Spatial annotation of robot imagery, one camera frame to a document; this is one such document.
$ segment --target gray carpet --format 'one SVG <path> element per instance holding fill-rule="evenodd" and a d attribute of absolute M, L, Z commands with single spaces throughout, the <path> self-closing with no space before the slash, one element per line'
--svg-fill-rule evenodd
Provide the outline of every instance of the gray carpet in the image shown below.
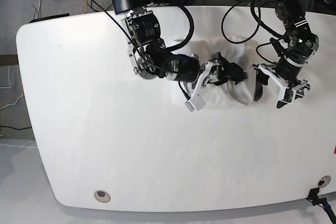
<path fill-rule="evenodd" d="M 111 4 L 111 0 L 96 0 L 103 8 Z M 0 0 L 0 55 L 16 54 L 15 37 L 18 29 L 34 18 L 38 0 Z M 41 0 L 39 17 L 69 13 L 82 14 L 85 10 L 85 0 Z M 0 102 L 6 99 L 3 105 L 15 102 L 21 95 L 21 79 L 19 66 L 10 68 L 12 89 L 0 89 Z M 0 87 L 8 86 L 8 67 L 0 67 Z M 25 99 L 20 99 L 14 106 L 0 110 L 0 125 L 9 125 L 17 128 L 30 126 L 29 115 Z M 15 131 L 0 128 L 5 138 L 34 139 L 32 130 Z"/>

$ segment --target white table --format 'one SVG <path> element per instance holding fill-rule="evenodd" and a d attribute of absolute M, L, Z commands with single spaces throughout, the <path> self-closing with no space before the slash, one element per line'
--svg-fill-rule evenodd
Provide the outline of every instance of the white table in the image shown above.
<path fill-rule="evenodd" d="M 190 7 L 193 40 L 221 36 L 228 7 Z M 263 21 L 282 33 L 272 9 Z M 167 46 L 186 36 L 177 8 L 156 8 Z M 270 85 L 247 108 L 190 113 L 174 82 L 133 74 L 126 38 L 104 13 L 23 26 L 17 51 L 29 116 L 51 187 L 66 206 L 120 211 L 203 211 L 305 198 L 318 180 L 336 191 L 336 18 L 307 14 L 320 49 L 300 73 L 304 99 L 276 109 Z M 228 35 L 255 29 L 249 8 L 228 16 Z M 267 42 L 261 29 L 248 47 Z M 272 47 L 261 52 L 270 59 Z M 93 194 L 104 190 L 109 203 Z"/>

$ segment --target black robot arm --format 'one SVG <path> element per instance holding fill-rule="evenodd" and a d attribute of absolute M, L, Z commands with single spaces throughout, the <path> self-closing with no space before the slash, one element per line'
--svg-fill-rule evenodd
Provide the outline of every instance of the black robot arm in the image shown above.
<path fill-rule="evenodd" d="M 286 33 L 280 35 L 261 22 L 261 27 L 270 32 L 274 37 L 283 39 L 287 43 L 285 49 L 279 40 L 271 39 L 275 51 L 279 56 L 278 62 L 272 65 L 254 65 L 257 70 L 257 84 L 255 101 L 258 101 L 262 94 L 262 85 L 267 85 L 269 77 L 280 79 L 281 84 L 278 97 L 278 108 L 282 108 L 288 103 L 293 103 L 297 98 L 303 98 L 304 89 L 310 89 L 306 80 L 297 79 L 302 67 L 307 63 L 309 57 L 314 54 L 319 47 L 319 39 L 310 30 L 304 12 L 298 0 L 277 0 L 277 16 L 283 21 Z M 254 11 L 255 3 L 251 4 L 251 13 L 255 20 L 258 20 Z"/>
<path fill-rule="evenodd" d="M 220 53 L 214 54 L 207 62 L 200 62 L 197 55 L 187 56 L 174 54 L 184 47 L 192 38 L 194 21 L 192 15 L 184 7 L 177 6 L 189 20 L 190 30 L 184 41 L 166 48 L 161 38 L 161 27 L 152 11 L 146 8 L 153 0 L 112 0 L 115 14 L 125 14 L 123 28 L 128 33 L 128 55 L 135 74 L 144 79 L 167 78 L 183 82 L 187 107 L 199 110 L 205 102 L 199 95 L 207 84 L 221 85 L 227 81 L 239 83 L 246 79 L 246 73 L 235 63 L 228 62 Z"/>

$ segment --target white towel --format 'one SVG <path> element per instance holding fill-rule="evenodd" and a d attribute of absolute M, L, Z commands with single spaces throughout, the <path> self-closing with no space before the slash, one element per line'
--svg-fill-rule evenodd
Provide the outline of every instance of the white towel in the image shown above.
<path fill-rule="evenodd" d="M 241 41 L 243 38 L 232 37 L 233 41 Z M 251 70 L 254 63 L 254 52 L 247 49 L 246 44 L 234 45 L 227 42 L 224 38 L 215 38 L 209 40 L 190 41 L 184 48 L 177 50 L 174 54 L 184 54 L 190 56 L 197 54 L 200 63 L 211 60 L 213 54 L 220 52 L 229 62 L 238 64 L 245 72 L 248 73 L 248 79 L 235 85 L 234 82 L 227 83 L 217 87 L 213 84 L 207 84 L 206 88 L 201 90 L 200 95 L 206 105 L 203 109 L 225 108 L 230 105 L 247 106 L 253 102 L 255 89 L 255 70 Z M 175 105 L 183 106 L 185 97 L 182 95 L 178 84 L 171 85 L 172 101 Z"/>

